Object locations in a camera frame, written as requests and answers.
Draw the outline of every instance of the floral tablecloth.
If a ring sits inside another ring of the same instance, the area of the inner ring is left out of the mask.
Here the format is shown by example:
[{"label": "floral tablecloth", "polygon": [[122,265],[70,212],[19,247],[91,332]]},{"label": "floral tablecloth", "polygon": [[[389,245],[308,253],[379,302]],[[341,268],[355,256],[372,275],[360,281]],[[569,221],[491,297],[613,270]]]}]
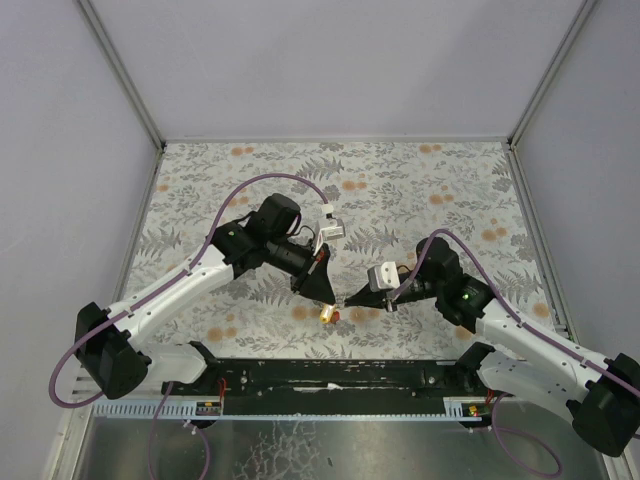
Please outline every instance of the floral tablecloth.
[{"label": "floral tablecloth", "polygon": [[[329,267],[339,299],[364,286],[373,265],[415,265],[418,241],[446,227],[478,254],[512,302],[552,325],[507,161],[493,142],[169,144],[127,296],[198,248],[234,187],[270,172],[314,181],[345,221],[347,237],[331,246]],[[256,210],[274,192],[294,199],[302,223],[313,226],[320,215],[318,196],[286,179],[243,190],[223,222]],[[477,273],[464,254],[461,260],[469,273]],[[323,325],[319,306],[292,295],[288,276],[265,265],[202,295],[159,330],[155,341],[200,340],[220,357],[455,359],[475,339],[445,321],[433,303],[401,306],[393,314],[341,309],[337,324]]]}]

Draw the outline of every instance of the robotic arm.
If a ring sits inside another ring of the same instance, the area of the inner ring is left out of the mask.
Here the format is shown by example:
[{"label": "robotic arm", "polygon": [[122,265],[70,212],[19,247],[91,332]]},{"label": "robotic arm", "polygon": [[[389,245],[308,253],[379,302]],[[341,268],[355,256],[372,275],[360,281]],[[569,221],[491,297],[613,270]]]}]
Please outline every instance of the robotic arm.
[{"label": "robotic arm", "polygon": [[[418,244],[418,256],[425,242]],[[638,389],[637,362],[622,353],[611,360],[576,345],[511,306],[519,317],[516,321],[487,284],[462,271],[458,255],[444,239],[433,239],[418,274],[397,297],[391,292],[409,278],[409,273],[399,274],[394,262],[371,268],[368,276],[369,284],[348,298],[346,306],[393,311],[398,304],[435,297],[435,306],[446,320],[526,359],[518,360],[477,342],[458,364],[476,371],[487,388],[514,394],[570,422],[598,451],[620,456],[640,427],[638,398],[610,376],[587,368],[587,363],[596,365]],[[579,353],[576,356],[581,361],[558,345]]]},{"label": "robotic arm", "polygon": [[[247,270],[268,263],[291,275],[291,290],[310,300],[336,303],[327,275],[330,252],[326,241],[344,236],[344,225],[323,206],[315,239],[302,246],[289,240],[292,225],[300,223],[300,207],[273,194],[246,225],[236,220],[216,229],[204,254],[191,267],[195,253],[154,284],[126,300],[100,309],[95,303],[78,313],[76,340],[114,315],[128,312],[76,351],[76,357],[109,399],[133,391],[143,380],[194,382],[206,368],[202,354],[192,345],[147,343],[153,333],[205,292],[220,288]],[[185,271],[177,281],[177,274]],[[137,308],[136,302],[153,292],[154,298]]]}]

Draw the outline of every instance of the leaf pattern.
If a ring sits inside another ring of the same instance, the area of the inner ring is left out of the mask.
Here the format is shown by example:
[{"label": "leaf pattern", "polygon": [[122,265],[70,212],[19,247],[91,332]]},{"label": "leaf pattern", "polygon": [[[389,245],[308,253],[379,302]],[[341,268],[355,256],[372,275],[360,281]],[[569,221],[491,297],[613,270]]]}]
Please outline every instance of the leaf pattern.
[{"label": "leaf pattern", "polygon": [[[268,172],[311,179],[345,221],[347,237],[330,245],[329,277],[339,300],[364,286],[367,269],[376,264],[412,266],[418,241],[446,227],[464,238],[511,301],[551,325],[551,315],[536,314],[548,312],[547,301],[508,161],[499,143],[486,142],[169,144],[126,295],[195,251],[228,193]],[[320,215],[315,193],[279,179],[240,192],[224,221],[257,209],[274,192],[296,201],[302,223],[313,227]],[[303,231],[300,243],[310,238]],[[477,274],[466,255],[460,260]],[[320,308],[291,294],[289,277],[264,265],[203,294],[160,328],[154,341],[198,340],[222,357],[452,359],[476,340],[459,338],[433,300],[402,305],[392,314],[343,308],[335,325],[319,322]]]}]

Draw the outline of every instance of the white wall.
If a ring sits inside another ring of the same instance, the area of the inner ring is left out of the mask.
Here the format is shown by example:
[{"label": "white wall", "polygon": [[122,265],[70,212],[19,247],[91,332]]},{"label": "white wall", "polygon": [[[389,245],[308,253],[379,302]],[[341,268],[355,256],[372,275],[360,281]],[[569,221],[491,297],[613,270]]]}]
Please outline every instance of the white wall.
[{"label": "white wall", "polygon": [[506,136],[582,0],[94,0],[168,138]]},{"label": "white wall", "polygon": [[639,25],[637,0],[601,2],[519,147],[581,341],[636,360]]},{"label": "white wall", "polygon": [[0,2],[0,65],[0,478],[34,480],[51,369],[111,300],[154,150],[71,0]]}]

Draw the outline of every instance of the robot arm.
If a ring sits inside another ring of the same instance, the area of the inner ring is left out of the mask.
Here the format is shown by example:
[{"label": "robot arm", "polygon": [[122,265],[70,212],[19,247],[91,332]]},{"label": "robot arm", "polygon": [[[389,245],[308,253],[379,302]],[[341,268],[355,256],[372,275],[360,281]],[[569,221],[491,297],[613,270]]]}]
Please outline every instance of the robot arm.
[{"label": "robot arm", "polygon": [[[425,240],[418,244],[418,256],[424,244]],[[369,283],[348,298],[346,306],[393,311],[398,304],[436,298],[435,306],[446,320],[525,359],[477,342],[458,360],[459,364],[475,371],[487,388],[514,394],[570,422],[598,451],[619,456],[640,427],[638,398],[586,365],[591,363],[638,389],[637,362],[624,354],[611,360],[576,345],[531,321],[507,302],[519,316],[517,321],[487,284],[462,271],[458,255],[444,239],[433,240],[415,279],[397,297],[391,292],[409,273],[399,274],[394,262],[371,268],[368,276]],[[558,346],[575,351],[581,360]]]},{"label": "robot arm", "polygon": [[325,241],[344,236],[344,225],[323,207],[325,218],[315,231],[315,242],[289,241],[289,230],[300,222],[300,207],[273,194],[246,225],[232,221],[216,229],[197,265],[195,252],[154,284],[107,309],[95,303],[78,313],[76,340],[109,317],[128,313],[117,324],[89,340],[76,357],[107,398],[120,398],[143,380],[194,382],[206,368],[192,345],[148,343],[153,334],[198,296],[220,288],[247,270],[268,263],[291,275],[291,289],[305,298],[333,305],[335,295],[327,274],[330,258]]}]

